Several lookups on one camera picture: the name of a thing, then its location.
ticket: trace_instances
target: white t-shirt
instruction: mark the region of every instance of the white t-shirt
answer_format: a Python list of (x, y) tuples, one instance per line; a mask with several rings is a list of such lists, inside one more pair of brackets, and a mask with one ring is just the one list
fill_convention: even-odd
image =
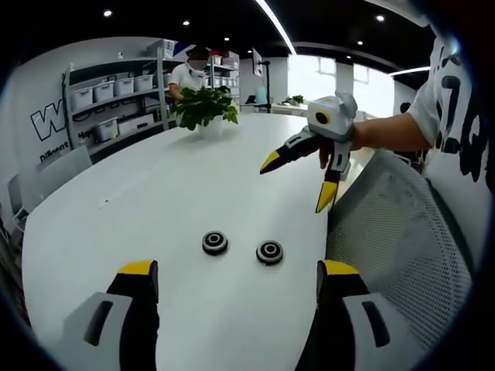
[(173, 69), (169, 83), (176, 83), (180, 90), (184, 87), (199, 90), (203, 86), (204, 76), (203, 72), (194, 70), (188, 63), (183, 63)]
[(478, 266), (493, 202), (486, 185), (486, 123), (480, 126), (476, 95), (459, 55), (449, 55), (439, 39), (430, 66), (408, 113), (433, 146), (424, 175), (456, 218)]

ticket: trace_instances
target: white flower pot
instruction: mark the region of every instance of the white flower pot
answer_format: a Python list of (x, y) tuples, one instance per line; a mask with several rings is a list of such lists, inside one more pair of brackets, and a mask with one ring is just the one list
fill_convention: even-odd
[(205, 139), (218, 139), (222, 136), (222, 127), (224, 120), (221, 116), (216, 116), (208, 125), (198, 125), (200, 135)]

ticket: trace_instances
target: black ceiling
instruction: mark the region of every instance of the black ceiling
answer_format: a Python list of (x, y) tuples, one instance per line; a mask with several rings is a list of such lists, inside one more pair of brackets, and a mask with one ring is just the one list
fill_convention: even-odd
[[(298, 53), (331, 56), (343, 63), (365, 64), (384, 72), (396, 70), (393, 65), (404, 69), (428, 65), (434, 39), (432, 31), (376, 5), (363, 0), (267, 0), (267, 3), (294, 43), (339, 47), (338, 50), (298, 47)], [(23, 9), (9, 34), (13, 63), (23, 63), (68, 43), (109, 36), (178, 39), (214, 49), (230, 49), (241, 58), (248, 57), (247, 50), (251, 47), (262, 56), (288, 55), (281, 36), (254, 0), (127, 3), (121, 0), (79, 4), (82, 5), (38, 2)], [(113, 15), (103, 17), (105, 9), (110, 9)], [(378, 14), (385, 16), (385, 22), (375, 19)], [(182, 24), (186, 19), (189, 26)], [(364, 44), (358, 46), (358, 40)], [(419, 87), (425, 78), (426, 73), (415, 73), (398, 80)]]

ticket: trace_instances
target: ceiling light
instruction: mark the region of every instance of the ceiling light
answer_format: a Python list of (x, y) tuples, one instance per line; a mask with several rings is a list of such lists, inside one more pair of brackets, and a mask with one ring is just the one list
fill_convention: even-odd
[(427, 67), (411, 68), (410, 70), (402, 70), (398, 72), (389, 73), (388, 76), (404, 75), (405, 73), (422, 72), (422, 71), (430, 71), (430, 67), (427, 66)]
[(270, 18), (271, 23), (274, 24), (274, 26), (277, 29), (278, 33), (284, 39), (285, 44), (287, 45), (287, 47), (291, 51), (291, 53), (293, 55), (297, 56), (297, 53), (295, 52), (295, 48), (292, 45), (291, 40), (290, 40), (290, 38), (287, 35), (287, 32), (282, 27), (282, 24), (278, 20), (278, 18), (275, 15), (275, 13), (271, 10), (270, 6), (268, 6), (268, 4), (266, 3), (265, 0), (255, 0), (255, 1), (258, 3), (258, 5), (261, 6), (261, 9), (263, 9), (263, 12), (265, 12), (265, 14)]

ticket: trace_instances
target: white table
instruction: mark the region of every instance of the white table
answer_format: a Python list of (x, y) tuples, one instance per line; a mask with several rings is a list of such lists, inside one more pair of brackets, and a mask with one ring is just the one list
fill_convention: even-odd
[[(311, 155), (258, 172), (305, 124), (301, 117), (242, 114), (220, 141), (172, 129), (52, 194), (28, 219), (22, 260), (39, 341), (52, 345), (65, 317), (105, 292), (119, 267), (155, 259), (158, 369), (294, 369), (315, 310), (316, 261), (325, 253), (327, 214), (314, 213), (323, 171)], [(203, 252), (201, 239), (211, 230), (227, 235), (225, 255)], [(284, 247), (279, 265), (257, 261), (263, 240)]]

